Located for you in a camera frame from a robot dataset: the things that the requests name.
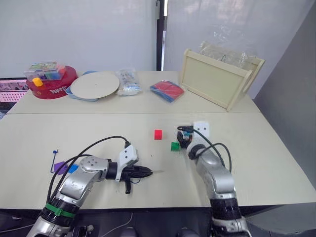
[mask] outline white wall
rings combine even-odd
[[[280,60],[314,0],[169,0],[164,70],[180,71],[186,48],[211,41],[212,25],[244,32],[266,62],[248,94],[254,98]]]
[[[0,78],[52,60],[79,71],[155,70],[155,1],[0,0]]]

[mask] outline robotic arm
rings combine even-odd
[[[207,130],[208,124],[205,127],[201,131]],[[194,128],[178,127],[181,130],[178,131],[178,140],[182,148],[187,148],[188,157],[195,161],[197,173],[206,185],[215,236],[251,237],[245,218],[240,214],[232,174],[222,165],[218,156],[210,149],[205,150],[209,144],[194,132]]]
[[[27,237],[66,236],[94,182],[104,179],[125,182],[125,193],[129,194],[131,178],[144,178],[153,173],[147,167],[135,166],[138,160],[136,149],[132,145],[120,152],[118,162],[94,156],[84,157],[78,169],[68,176],[53,200],[43,208]]]

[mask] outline floor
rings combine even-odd
[[[112,228],[126,223],[130,219],[130,212],[115,213],[93,213],[80,214],[77,217],[78,225],[93,224],[95,230],[91,237],[100,237]],[[209,213],[201,210],[190,211],[155,211],[155,212],[136,212],[129,225],[133,226],[139,234],[139,237],[175,237],[177,231],[182,227],[188,227],[200,236],[205,237],[208,228]],[[0,230],[13,229],[21,226],[32,224],[30,220],[13,220],[12,217],[0,214]],[[283,237],[276,233],[269,233],[248,223],[250,232],[253,237]],[[0,234],[1,237],[23,237],[26,236],[29,228],[13,231],[10,233]],[[118,237],[122,231],[119,228],[107,237]],[[315,237],[316,230],[307,231],[296,235],[286,235],[287,237]]]

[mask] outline table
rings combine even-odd
[[[176,81],[177,73],[139,73],[141,82],[145,77],[148,84],[154,84],[161,79]],[[5,190],[0,208],[41,209],[52,176],[52,151],[59,149],[56,162],[66,160],[111,135],[129,139],[138,150],[138,164],[154,174],[133,185],[130,195],[124,193],[124,183],[96,183],[83,209],[207,207],[206,191],[194,164],[183,151],[170,151],[176,127],[197,120],[208,121],[211,140],[230,149],[240,206],[316,201],[316,191],[306,175],[249,97],[227,113],[189,91],[174,104],[146,89],[139,95],[143,99],[137,96],[113,95],[97,104],[67,97],[51,101],[23,97],[0,121],[0,188]],[[126,106],[129,99],[137,102],[133,108]],[[163,140],[153,139],[154,129],[163,130]],[[123,142],[113,140],[89,153],[115,160],[122,149]]]

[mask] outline plastic box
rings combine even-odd
[[[62,64],[57,62],[44,62],[33,64],[27,71],[24,72],[24,75],[29,81],[32,81],[33,78],[40,78],[42,81],[61,80],[65,71],[66,68]]]

